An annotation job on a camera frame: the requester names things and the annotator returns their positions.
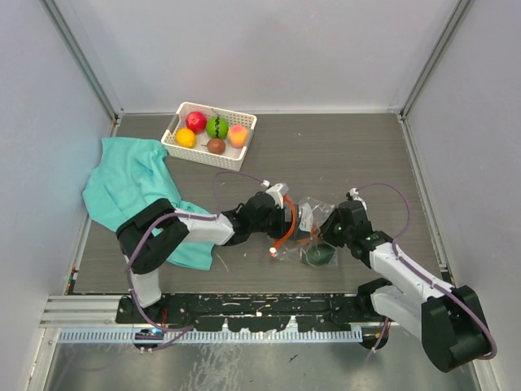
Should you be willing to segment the clear zip bag orange seal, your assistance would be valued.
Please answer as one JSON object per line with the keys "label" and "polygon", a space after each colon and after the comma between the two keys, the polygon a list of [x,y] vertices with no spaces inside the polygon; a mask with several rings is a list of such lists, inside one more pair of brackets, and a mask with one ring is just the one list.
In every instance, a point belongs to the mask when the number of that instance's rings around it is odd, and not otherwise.
{"label": "clear zip bag orange seal", "polygon": [[[327,244],[322,238],[321,227],[327,218],[332,216],[335,206],[311,197],[294,202],[287,195],[284,196],[284,205],[291,207],[293,217],[291,228],[281,239],[274,239],[274,243],[269,249],[269,255],[279,261],[299,261],[306,265],[302,262],[302,255],[314,245]],[[335,249],[334,261],[327,266],[309,267],[337,266],[337,248],[329,245]]]}

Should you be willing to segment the fake peach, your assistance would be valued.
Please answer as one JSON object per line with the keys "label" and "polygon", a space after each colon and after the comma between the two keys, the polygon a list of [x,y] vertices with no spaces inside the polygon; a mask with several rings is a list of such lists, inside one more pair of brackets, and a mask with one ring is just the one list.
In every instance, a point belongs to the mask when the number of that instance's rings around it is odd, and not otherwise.
{"label": "fake peach", "polygon": [[247,142],[249,129],[242,125],[232,125],[227,133],[229,144],[234,148],[242,148]]}

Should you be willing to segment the brown fake kiwi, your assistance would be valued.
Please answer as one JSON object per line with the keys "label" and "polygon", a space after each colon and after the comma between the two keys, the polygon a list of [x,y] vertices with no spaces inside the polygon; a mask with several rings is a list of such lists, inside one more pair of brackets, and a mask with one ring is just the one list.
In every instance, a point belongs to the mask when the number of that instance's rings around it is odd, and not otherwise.
{"label": "brown fake kiwi", "polygon": [[212,138],[207,143],[207,149],[210,153],[222,155],[226,149],[226,144],[221,138]]}

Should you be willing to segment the green fake fruit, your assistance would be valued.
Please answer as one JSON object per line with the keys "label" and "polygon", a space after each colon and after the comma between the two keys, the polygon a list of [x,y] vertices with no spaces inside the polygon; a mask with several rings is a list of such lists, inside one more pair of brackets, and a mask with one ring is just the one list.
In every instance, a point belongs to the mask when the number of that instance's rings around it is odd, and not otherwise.
{"label": "green fake fruit", "polygon": [[205,129],[210,138],[225,139],[229,131],[229,124],[225,118],[214,116],[207,121]]}

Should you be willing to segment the yellow fake lemon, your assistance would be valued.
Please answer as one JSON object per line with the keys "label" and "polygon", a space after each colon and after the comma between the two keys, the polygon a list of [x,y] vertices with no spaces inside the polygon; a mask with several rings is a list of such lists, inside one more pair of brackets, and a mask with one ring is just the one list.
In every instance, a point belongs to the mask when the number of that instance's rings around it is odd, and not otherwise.
{"label": "yellow fake lemon", "polygon": [[196,134],[188,128],[178,129],[175,133],[175,139],[180,147],[193,148],[197,145]]}

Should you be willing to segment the red fake apple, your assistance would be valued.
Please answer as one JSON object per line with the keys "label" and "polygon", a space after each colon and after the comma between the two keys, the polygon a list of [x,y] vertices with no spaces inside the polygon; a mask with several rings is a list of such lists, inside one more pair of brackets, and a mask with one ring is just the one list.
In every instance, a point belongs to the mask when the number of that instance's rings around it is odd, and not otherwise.
{"label": "red fake apple", "polygon": [[194,132],[200,134],[206,130],[207,118],[200,111],[189,112],[186,116],[186,127]]}

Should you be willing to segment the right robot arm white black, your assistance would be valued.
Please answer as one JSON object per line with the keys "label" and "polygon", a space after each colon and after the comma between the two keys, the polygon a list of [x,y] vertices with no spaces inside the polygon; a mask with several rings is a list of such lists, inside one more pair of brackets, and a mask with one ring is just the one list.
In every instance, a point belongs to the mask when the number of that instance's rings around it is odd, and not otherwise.
{"label": "right robot arm white black", "polygon": [[380,274],[359,288],[357,311],[368,321],[382,315],[416,336],[442,372],[475,359],[491,359],[497,345],[477,293],[454,287],[422,268],[396,241],[373,229],[361,199],[337,206],[321,226],[322,238],[347,247],[352,256]]}

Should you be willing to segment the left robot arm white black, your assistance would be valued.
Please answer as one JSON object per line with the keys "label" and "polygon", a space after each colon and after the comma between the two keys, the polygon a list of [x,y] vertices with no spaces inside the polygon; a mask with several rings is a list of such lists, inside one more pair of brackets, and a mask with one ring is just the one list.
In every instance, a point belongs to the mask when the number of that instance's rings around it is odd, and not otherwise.
{"label": "left robot arm white black", "polygon": [[127,262],[134,313],[145,323],[160,318],[163,303],[159,268],[179,246],[196,242],[234,246],[253,233],[265,233],[275,240],[270,250],[275,254],[277,247],[295,233],[298,217],[295,204],[273,187],[219,214],[176,209],[165,198],[153,202],[116,230]]}

